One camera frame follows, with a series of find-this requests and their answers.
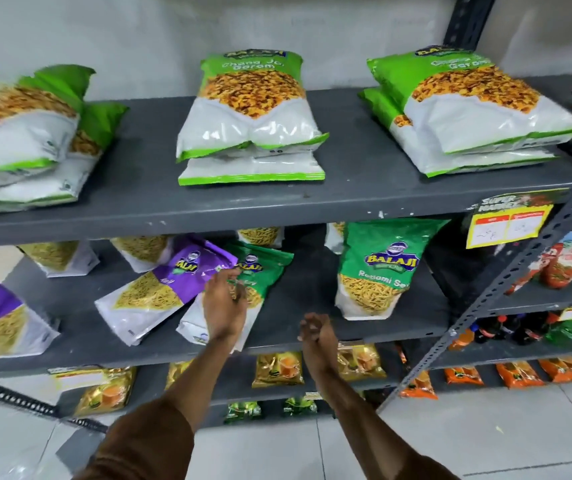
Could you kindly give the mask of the person's left hand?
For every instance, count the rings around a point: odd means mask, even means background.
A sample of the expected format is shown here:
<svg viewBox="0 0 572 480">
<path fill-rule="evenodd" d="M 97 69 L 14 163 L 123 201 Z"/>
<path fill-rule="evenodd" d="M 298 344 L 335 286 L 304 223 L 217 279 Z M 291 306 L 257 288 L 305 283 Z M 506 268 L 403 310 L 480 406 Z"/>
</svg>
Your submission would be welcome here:
<svg viewBox="0 0 572 480">
<path fill-rule="evenodd" d="M 210 341 L 235 345 L 247 316 L 247 291 L 238 281 L 239 268 L 223 269 L 206 283 L 202 298 Z"/>
</svg>

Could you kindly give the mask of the person's right hand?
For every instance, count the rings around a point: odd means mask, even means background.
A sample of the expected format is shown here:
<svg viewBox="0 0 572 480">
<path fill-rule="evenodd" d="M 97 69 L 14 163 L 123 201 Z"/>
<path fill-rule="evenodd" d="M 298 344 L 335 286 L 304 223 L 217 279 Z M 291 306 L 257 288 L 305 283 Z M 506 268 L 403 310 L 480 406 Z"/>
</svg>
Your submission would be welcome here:
<svg viewBox="0 0 572 480">
<path fill-rule="evenodd" d="M 331 373 L 338 373 L 338 339 L 328 316 L 328 332 L 324 339 L 303 344 L 303 358 L 312 378 L 317 382 Z"/>
</svg>

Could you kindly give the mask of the person's left forearm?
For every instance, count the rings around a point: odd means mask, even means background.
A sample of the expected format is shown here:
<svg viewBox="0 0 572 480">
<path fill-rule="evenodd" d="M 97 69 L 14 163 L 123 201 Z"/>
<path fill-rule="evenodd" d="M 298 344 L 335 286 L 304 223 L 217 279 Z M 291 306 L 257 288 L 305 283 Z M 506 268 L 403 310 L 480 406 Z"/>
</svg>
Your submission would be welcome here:
<svg viewBox="0 0 572 480">
<path fill-rule="evenodd" d="M 211 337 L 162 396 L 164 403 L 181 413 L 193 433 L 206 417 L 213 389 L 235 343 L 236 338 L 229 331 Z"/>
</svg>

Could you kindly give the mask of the person's right forearm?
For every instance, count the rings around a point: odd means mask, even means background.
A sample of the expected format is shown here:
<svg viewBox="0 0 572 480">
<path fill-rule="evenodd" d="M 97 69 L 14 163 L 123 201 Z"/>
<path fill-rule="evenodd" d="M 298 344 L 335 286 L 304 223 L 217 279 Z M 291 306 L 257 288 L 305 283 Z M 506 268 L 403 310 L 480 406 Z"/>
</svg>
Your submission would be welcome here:
<svg viewBox="0 0 572 480">
<path fill-rule="evenodd" d="M 397 435 L 336 370 L 323 366 L 311 375 L 367 480 L 459 480 Z"/>
</svg>

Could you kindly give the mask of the dark green snack packet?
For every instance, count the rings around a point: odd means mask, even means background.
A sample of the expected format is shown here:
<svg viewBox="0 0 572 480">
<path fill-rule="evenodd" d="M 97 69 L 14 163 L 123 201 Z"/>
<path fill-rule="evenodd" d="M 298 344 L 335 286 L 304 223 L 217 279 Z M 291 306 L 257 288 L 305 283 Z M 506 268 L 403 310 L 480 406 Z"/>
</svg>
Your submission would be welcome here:
<svg viewBox="0 0 572 480">
<path fill-rule="evenodd" d="M 344 223 L 335 305 L 349 321 L 393 312 L 430 240 L 450 219 L 402 217 Z"/>
<path fill-rule="evenodd" d="M 237 266 L 242 269 L 238 280 L 246 288 L 247 316 L 242 333 L 234 346 L 235 351 L 242 351 L 268 290 L 278 281 L 284 269 L 290 265 L 294 255 L 240 241 L 228 242 L 224 245 L 224 249 L 238 258 Z M 197 295 L 193 304 L 181 318 L 176 330 L 187 341 L 204 346 L 208 343 L 210 336 L 204 319 L 202 298 L 203 293 Z"/>
</svg>

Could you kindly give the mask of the gold tea packet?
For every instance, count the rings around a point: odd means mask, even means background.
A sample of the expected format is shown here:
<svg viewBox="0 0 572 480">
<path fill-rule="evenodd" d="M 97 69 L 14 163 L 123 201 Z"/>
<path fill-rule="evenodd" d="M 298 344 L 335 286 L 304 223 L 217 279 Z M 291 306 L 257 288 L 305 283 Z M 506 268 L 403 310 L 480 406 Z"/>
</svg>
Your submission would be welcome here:
<svg viewBox="0 0 572 480">
<path fill-rule="evenodd" d="M 193 360 L 181 361 L 181 362 L 171 362 L 168 366 L 167 376 L 165 380 L 164 390 L 168 390 L 171 385 L 179 378 Z"/>
<path fill-rule="evenodd" d="M 299 351 L 258 355 L 252 388 L 303 385 L 303 355 Z"/>
<path fill-rule="evenodd" d="M 60 391 L 57 408 L 65 417 L 85 418 L 123 409 L 138 368 L 70 369 L 51 375 Z"/>
<path fill-rule="evenodd" d="M 338 346 L 338 372 L 346 381 L 386 378 L 374 344 Z"/>
</svg>

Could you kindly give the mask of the white yellow snack packet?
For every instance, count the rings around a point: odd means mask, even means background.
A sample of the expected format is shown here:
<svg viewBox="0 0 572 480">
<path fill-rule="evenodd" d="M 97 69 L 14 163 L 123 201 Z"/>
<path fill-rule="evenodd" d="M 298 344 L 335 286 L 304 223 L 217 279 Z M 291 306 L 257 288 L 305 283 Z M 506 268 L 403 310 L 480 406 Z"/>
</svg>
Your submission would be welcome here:
<svg viewBox="0 0 572 480">
<path fill-rule="evenodd" d="M 324 246 L 335 255 L 341 255 L 344 250 L 344 230 L 346 222 L 326 224 Z"/>
<path fill-rule="evenodd" d="M 99 264 L 89 241 L 40 242 L 18 245 L 47 278 L 88 275 Z"/>
<path fill-rule="evenodd" d="M 236 231 L 238 240 L 253 246 L 281 249 L 284 238 L 283 226 L 244 228 Z"/>
<path fill-rule="evenodd" d="M 117 237 L 110 243 L 137 274 L 147 273 L 167 264 L 172 255 L 172 235 Z"/>
</svg>

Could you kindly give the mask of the small green packet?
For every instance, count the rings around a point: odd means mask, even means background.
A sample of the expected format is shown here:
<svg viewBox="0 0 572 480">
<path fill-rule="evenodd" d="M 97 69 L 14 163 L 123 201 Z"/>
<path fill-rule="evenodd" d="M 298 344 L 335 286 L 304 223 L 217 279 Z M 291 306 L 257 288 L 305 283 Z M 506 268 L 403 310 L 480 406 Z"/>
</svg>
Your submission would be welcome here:
<svg viewBox="0 0 572 480">
<path fill-rule="evenodd" d="M 289 397 L 282 404 L 283 417 L 307 417 L 318 413 L 314 399 L 306 397 Z"/>
<path fill-rule="evenodd" d="M 227 405 L 224 424 L 233 424 L 243 421 L 260 420 L 264 418 L 262 406 L 257 401 L 236 402 Z"/>
</svg>

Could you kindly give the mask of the orange snack packet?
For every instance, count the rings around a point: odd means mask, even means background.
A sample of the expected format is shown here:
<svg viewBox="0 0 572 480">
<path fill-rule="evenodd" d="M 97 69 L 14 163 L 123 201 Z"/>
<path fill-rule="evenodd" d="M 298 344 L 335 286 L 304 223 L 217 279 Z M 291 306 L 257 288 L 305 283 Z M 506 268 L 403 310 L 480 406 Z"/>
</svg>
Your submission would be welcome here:
<svg viewBox="0 0 572 480">
<path fill-rule="evenodd" d="M 538 364 L 553 383 L 572 382 L 572 356 L 538 359 Z"/>
<path fill-rule="evenodd" d="M 445 368 L 443 372 L 448 385 L 484 386 L 484 381 L 474 366 Z"/>
<path fill-rule="evenodd" d="M 409 385 L 399 393 L 399 397 L 438 400 L 429 371 L 421 371 L 409 382 Z"/>
<path fill-rule="evenodd" d="M 526 361 L 498 363 L 495 365 L 498 375 L 508 388 L 542 387 L 546 382 Z"/>
</svg>

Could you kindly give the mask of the grey metal shelf rack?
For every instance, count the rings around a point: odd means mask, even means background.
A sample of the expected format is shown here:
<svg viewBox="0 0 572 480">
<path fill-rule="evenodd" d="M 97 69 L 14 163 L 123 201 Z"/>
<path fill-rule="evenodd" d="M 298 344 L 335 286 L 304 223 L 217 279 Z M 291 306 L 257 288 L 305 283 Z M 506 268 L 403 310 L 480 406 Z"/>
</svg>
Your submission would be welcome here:
<svg viewBox="0 0 572 480">
<path fill-rule="evenodd" d="M 375 82 L 368 57 L 438 43 L 452 0 L 0 0 L 0 81 L 53 64 L 96 70 L 87 98 L 125 100 L 119 137 L 77 203 L 0 215 L 0 244 L 27 238 L 105 238 L 123 231 L 199 232 L 223 237 L 235 224 L 289 228 L 296 258 L 249 337 L 250 352 L 298 344 L 298 316 L 335 313 L 336 264 L 322 249 L 324 224 L 463 212 L 511 191 L 572 187 L 572 158 L 530 169 L 427 179 L 401 154 L 358 98 Z M 564 0 L 497 0 L 479 52 L 549 97 L 572 105 L 572 24 Z M 305 87 L 320 127 L 330 132 L 316 158 L 323 182 L 180 187 L 176 137 L 201 80 L 199 62 L 235 48 L 291 48 L 304 58 Z M 176 332 L 181 314 L 125 346 L 94 300 L 135 279 L 108 242 L 88 276 L 47 279 L 27 259 L 5 285 L 60 319 L 61 335 L 38 356 L 0 359 L 0 379 L 86 365 L 157 366 L 194 353 Z"/>
</svg>

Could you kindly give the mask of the row of light-green snack packets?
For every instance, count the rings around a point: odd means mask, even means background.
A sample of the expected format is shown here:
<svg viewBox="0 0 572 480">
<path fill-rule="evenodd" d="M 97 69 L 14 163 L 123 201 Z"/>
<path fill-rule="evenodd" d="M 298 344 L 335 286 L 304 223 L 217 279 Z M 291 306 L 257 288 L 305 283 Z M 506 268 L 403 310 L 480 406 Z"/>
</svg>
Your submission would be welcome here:
<svg viewBox="0 0 572 480">
<path fill-rule="evenodd" d="M 246 49 L 201 62 L 202 82 L 179 131 L 180 185 L 323 180 L 317 125 L 294 52 Z M 432 45 L 369 59 L 378 86 L 360 96 L 426 177 L 555 158 L 572 113 L 474 51 Z M 86 103 L 95 71 L 40 68 L 0 84 L 0 212 L 78 200 L 128 107 Z"/>
</svg>

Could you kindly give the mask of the brown shirt sleeve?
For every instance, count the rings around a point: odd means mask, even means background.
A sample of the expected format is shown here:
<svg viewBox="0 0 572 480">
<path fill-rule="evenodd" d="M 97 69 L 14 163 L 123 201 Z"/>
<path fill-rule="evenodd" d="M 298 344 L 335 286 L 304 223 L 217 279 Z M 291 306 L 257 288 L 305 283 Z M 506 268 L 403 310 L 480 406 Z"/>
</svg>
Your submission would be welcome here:
<svg viewBox="0 0 572 480">
<path fill-rule="evenodd" d="M 155 399 L 116 420 L 72 480 L 185 480 L 193 449 L 185 417 Z"/>
</svg>

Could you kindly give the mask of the row of soft drink bottles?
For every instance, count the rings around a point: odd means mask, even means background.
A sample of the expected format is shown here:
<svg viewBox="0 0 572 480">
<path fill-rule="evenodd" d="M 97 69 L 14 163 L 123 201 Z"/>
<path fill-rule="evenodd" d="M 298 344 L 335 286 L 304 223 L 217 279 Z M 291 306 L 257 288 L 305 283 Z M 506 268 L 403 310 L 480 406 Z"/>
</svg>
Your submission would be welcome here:
<svg viewBox="0 0 572 480">
<path fill-rule="evenodd" d="M 447 349 L 460 351 L 471 344 L 483 345 L 494 340 L 507 340 L 519 346 L 544 341 L 565 344 L 572 341 L 572 321 L 559 321 L 561 313 L 544 311 L 483 317 L 460 334 Z"/>
</svg>

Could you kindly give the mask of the grey perforated shelf rack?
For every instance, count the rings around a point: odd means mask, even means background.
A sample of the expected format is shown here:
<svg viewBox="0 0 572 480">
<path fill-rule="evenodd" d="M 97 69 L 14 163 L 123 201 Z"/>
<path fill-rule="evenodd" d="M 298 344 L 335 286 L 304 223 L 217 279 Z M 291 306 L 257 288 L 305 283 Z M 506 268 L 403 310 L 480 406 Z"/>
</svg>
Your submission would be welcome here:
<svg viewBox="0 0 572 480">
<path fill-rule="evenodd" d="M 532 77 L 528 82 L 565 107 L 572 109 L 570 76 Z M 448 346 L 476 320 L 500 314 L 521 314 L 561 306 L 568 295 L 563 290 L 557 296 L 549 292 L 546 302 L 522 298 L 522 291 L 504 295 L 527 271 L 528 266 L 544 250 L 572 231 L 572 141 L 563 144 L 562 158 L 530 167 L 488 171 L 474 174 L 483 184 L 498 184 L 499 178 L 511 184 L 500 190 L 490 190 L 489 196 L 568 187 L 570 193 L 556 203 L 537 237 L 503 245 L 499 250 L 489 248 L 465 250 L 463 221 L 467 215 L 454 220 L 438 233 L 424 253 L 433 278 L 449 300 L 449 327 L 440 336 L 411 340 L 403 348 L 408 359 L 406 376 L 378 407 L 383 413 L 399 397 L 409 382 L 421 371 L 462 365 L 455 351 Z"/>
</svg>

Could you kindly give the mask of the black perforated metal bar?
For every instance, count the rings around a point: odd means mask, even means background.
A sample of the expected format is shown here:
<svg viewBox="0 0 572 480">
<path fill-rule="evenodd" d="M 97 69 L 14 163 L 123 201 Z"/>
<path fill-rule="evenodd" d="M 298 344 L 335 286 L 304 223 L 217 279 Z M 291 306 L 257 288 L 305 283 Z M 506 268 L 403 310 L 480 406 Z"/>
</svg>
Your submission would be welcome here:
<svg viewBox="0 0 572 480">
<path fill-rule="evenodd" d="M 5 406 L 23 413 L 30 413 L 41 418 L 55 420 L 77 428 L 87 429 L 95 433 L 105 434 L 108 431 L 108 427 L 98 421 L 66 417 L 54 405 L 2 386 L 0 386 L 0 406 Z"/>
</svg>

